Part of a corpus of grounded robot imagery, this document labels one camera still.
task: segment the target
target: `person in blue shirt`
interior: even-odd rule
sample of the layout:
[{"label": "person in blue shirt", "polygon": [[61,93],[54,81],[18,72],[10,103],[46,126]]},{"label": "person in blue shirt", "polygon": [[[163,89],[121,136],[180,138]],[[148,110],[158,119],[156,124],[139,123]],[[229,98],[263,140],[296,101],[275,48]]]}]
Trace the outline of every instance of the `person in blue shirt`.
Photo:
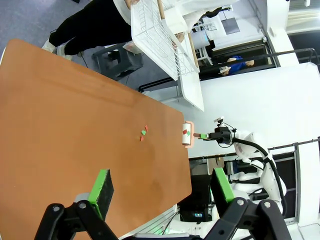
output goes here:
[{"label": "person in blue shirt", "polygon": [[[232,62],[232,61],[241,60],[241,59],[243,59],[241,56],[233,56],[229,58],[227,62]],[[254,64],[255,64],[254,60],[232,64],[231,66],[228,67],[228,70],[224,70],[221,74],[222,76],[232,75],[235,72],[243,69],[245,66],[249,67],[249,66],[253,66]]]}]

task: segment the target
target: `floor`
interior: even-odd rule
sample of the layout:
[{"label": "floor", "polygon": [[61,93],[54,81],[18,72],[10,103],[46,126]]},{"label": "floor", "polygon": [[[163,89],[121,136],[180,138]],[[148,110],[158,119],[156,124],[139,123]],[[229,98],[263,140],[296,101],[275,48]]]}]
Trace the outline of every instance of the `floor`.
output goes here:
[{"label": "floor", "polygon": [[[81,10],[89,0],[0,0],[0,52],[2,53],[10,39],[18,38],[42,47],[55,30],[67,17]],[[84,52],[84,59],[90,69],[98,70],[91,55],[102,49],[96,47]],[[73,61],[86,66],[82,58],[75,56]],[[124,77],[119,82],[137,90],[139,86],[168,77],[146,55],[143,55],[143,67]],[[171,87],[176,83],[150,88],[154,90]]]}]

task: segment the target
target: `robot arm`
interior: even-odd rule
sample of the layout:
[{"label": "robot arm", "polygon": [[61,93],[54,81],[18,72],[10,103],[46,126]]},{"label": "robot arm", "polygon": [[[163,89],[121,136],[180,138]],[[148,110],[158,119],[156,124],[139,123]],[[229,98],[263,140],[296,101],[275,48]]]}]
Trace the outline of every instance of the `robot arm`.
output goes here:
[{"label": "robot arm", "polygon": [[[249,158],[258,150],[265,163],[263,172],[258,172],[258,174],[261,173],[260,186],[262,186],[269,194],[269,198],[276,202],[279,210],[282,212],[282,215],[285,216],[287,211],[287,203],[285,199],[287,188],[283,180],[279,177],[272,154],[269,153],[267,148],[256,143],[258,140],[255,139],[254,133],[243,136],[237,132],[237,129],[235,128],[230,130],[224,124],[223,117],[216,119],[215,122],[217,122],[217,128],[214,129],[214,132],[208,134],[194,133],[193,136],[205,141],[217,141],[218,144],[233,144],[236,154],[251,164],[252,162]],[[254,166],[258,169],[261,167],[261,164],[254,162]]]}]

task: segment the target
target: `dish drying rack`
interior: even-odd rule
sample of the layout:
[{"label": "dish drying rack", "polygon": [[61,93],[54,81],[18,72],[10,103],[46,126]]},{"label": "dish drying rack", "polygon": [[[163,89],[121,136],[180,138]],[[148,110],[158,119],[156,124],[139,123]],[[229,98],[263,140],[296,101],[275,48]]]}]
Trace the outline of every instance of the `dish drying rack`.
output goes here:
[{"label": "dish drying rack", "polygon": [[[190,33],[174,35],[166,24],[164,10],[174,7],[174,1],[132,1],[131,35],[135,45],[175,81],[179,77],[198,73],[199,66]],[[178,38],[189,38],[192,54],[188,54]]]}]

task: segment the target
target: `orange table top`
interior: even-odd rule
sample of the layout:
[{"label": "orange table top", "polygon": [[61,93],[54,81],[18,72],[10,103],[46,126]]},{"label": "orange table top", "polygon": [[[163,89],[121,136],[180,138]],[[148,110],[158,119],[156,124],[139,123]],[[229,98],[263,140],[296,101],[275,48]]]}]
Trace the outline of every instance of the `orange table top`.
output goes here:
[{"label": "orange table top", "polygon": [[148,96],[11,40],[0,65],[3,239],[33,239],[46,207],[90,192],[100,169],[110,169],[106,222],[118,237],[171,208],[191,193],[183,122]]}]

